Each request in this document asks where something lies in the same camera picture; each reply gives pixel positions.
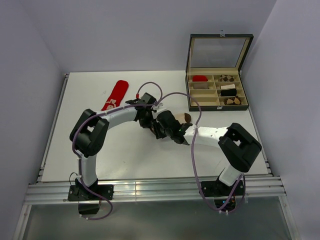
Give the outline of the rolled white black sock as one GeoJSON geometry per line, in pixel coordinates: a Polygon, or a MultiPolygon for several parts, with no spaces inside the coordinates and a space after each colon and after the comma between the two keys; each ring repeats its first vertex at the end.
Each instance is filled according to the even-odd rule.
{"type": "Polygon", "coordinates": [[[229,85],[221,85],[220,86],[221,90],[230,90],[230,89],[236,89],[235,84],[229,84],[229,85]]]}

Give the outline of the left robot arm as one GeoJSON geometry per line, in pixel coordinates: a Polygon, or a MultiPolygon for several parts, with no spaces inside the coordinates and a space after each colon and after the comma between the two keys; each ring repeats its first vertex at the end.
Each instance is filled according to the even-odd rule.
{"type": "Polygon", "coordinates": [[[91,200],[98,193],[96,158],[102,149],[107,131],[120,124],[138,121],[157,102],[156,98],[145,93],[141,98],[128,100],[124,105],[106,111],[95,112],[86,109],[70,133],[72,151],[78,157],[78,181],[82,184],[79,194],[91,200]]]}

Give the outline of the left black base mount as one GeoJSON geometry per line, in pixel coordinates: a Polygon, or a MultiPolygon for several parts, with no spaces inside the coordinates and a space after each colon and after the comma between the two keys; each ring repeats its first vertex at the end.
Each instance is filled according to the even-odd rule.
{"type": "MultiPolygon", "coordinates": [[[[92,192],[112,200],[114,186],[112,184],[100,185],[97,182],[88,187],[92,192]]],[[[82,215],[96,215],[100,210],[101,201],[103,199],[95,194],[92,194],[85,187],[77,182],[69,187],[68,202],[78,202],[78,212],[82,215]]]]}

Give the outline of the rolled checkered sock upper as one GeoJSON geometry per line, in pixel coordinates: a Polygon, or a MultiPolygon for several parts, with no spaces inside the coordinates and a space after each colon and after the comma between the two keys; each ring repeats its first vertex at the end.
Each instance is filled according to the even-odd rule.
{"type": "Polygon", "coordinates": [[[232,75],[220,75],[219,77],[220,82],[234,82],[235,78],[232,75]]]}

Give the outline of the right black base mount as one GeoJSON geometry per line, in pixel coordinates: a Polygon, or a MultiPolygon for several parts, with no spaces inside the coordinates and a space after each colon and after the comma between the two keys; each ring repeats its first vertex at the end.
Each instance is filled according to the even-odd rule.
{"type": "MultiPolygon", "coordinates": [[[[218,179],[214,181],[202,181],[200,184],[205,197],[214,197],[214,204],[217,208],[220,208],[226,202],[233,187],[236,185],[234,183],[232,186],[227,186],[218,179]]],[[[226,212],[234,210],[237,206],[236,197],[244,196],[245,190],[246,185],[242,180],[240,180],[235,190],[232,192],[231,199],[222,211],[226,212]]]]}

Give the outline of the aluminium frame rail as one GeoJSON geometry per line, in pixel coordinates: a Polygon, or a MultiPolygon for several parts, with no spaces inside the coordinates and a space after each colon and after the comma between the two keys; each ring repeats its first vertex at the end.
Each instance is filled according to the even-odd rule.
{"type": "MultiPolygon", "coordinates": [[[[201,200],[194,178],[167,178],[154,180],[101,181],[113,185],[113,203],[201,200]]],[[[39,182],[29,185],[24,197],[25,205],[69,204],[68,182],[39,182]]],[[[278,176],[247,177],[246,197],[282,197],[286,195],[278,176]]]]}

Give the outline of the rolled checkered sock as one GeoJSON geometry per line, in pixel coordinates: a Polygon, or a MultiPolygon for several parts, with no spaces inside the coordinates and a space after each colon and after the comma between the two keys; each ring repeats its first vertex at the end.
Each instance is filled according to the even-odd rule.
{"type": "Polygon", "coordinates": [[[234,82],[235,78],[232,75],[220,75],[219,77],[220,82],[234,82]]]}
{"type": "Polygon", "coordinates": [[[230,97],[230,98],[225,98],[223,100],[224,105],[241,105],[242,104],[242,100],[239,96],[234,96],[234,97],[230,97]]]}

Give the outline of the rolled checkered sock lower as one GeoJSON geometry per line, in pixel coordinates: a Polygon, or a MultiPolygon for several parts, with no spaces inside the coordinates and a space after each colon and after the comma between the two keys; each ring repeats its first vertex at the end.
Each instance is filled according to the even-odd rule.
{"type": "Polygon", "coordinates": [[[230,98],[225,98],[223,100],[224,105],[241,105],[242,104],[242,100],[239,96],[234,96],[234,97],[230,97],[230,98]]]}

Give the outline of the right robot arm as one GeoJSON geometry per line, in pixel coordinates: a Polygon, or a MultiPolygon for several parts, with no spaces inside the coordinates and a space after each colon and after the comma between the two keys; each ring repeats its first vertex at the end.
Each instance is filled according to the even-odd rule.
{"type": "Polygon", "coordinates": [[[153,111],[153,131],[158,138],[169,137],[180,145],[219,148],[228,161],[216,183],[217,191],[229,194],[241,174],[247,173],[262,150],[262,145],[239,123],[228,127],[204,127],[180,123],[169,110],[153,111]]]}

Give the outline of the black compartment storage box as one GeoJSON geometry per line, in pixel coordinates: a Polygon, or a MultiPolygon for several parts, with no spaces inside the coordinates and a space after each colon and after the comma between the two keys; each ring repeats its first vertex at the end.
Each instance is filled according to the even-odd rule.
{"type": "Polygon", "coordinates": [[[188,109],[202,111],[245,111],[249,103],[242,84],[241,71],[250,50],[253,34],[191,34],[185,69],[186,91],[191,96],[188,109]],[[192,82],[195,75],[204,75],[207,82],[192,82]],[[233,82],[219,81],[220,75],[231,75],[233,82]],[[224,105],[221,86],[235,84],[241,105],[224,105]]]}

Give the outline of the red sock white pattern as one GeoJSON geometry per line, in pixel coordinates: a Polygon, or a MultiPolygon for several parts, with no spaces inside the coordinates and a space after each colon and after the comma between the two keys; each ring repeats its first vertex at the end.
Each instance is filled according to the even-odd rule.
{"type": "Polygon", "coordinates": [[[119,107],[121,101],[126,95],[128,88],[129,88],[129,83],[127,81],[118,80],[114,85],[110,96],[104,103],[104,106],[102,107],[101,111],[107,111],[107,110],[119,107]]]}

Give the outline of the beige sock brown toe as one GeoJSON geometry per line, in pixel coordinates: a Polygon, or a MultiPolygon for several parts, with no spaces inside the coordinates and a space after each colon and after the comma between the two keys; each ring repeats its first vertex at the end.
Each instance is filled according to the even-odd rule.
{"type": "Polygon", "coordinates": [[[190,124],[192,121],[192,117],[190,114],[184,112],[184,113],[177,113],[174,115],[174,118],[180,123],[180,124],[190,124]]]}

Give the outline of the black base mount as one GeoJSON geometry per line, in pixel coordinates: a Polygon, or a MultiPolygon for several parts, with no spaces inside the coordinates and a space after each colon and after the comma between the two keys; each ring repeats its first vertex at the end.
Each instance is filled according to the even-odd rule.
{"type": "MultiPolygon", "coordinates": [[[[214,197],[214,204],[217,208],[220,208],[226,202],[233,187],[236,185],[234,183],[232,186],[227,186],[218,179],[214,181],[202,181],[200,184],[205,197],[214,197]]],[[[244,196],[245,190],[246,185],[242,180],[240,180],[235,190],[232,192],[231,199],[222,211],[226,212],[234,210],[237,206],[236,197],[244,196]]]]}
{"type": "MultiPolygon", "coordinates": [[[[88,187],[92,192],[112,200],[114,186],[112,184],[100,185],[97,182],[88,187]]],[[[78,212],[82,215],[96,215],[100,210],[101,201],[103,199],[95,194],[92,194],[85,187],[77,182],[69,187],[68,202],[78,202],[78,212]]]]}

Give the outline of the rolled red sock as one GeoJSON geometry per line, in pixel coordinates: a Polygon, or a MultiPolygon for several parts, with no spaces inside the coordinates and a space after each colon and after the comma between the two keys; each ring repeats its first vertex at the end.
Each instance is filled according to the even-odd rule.
{"type": "Polygon", "coordinates": [[[192,82],[207,82],[208,78],[205,75],[194,75],[192,82]]]}

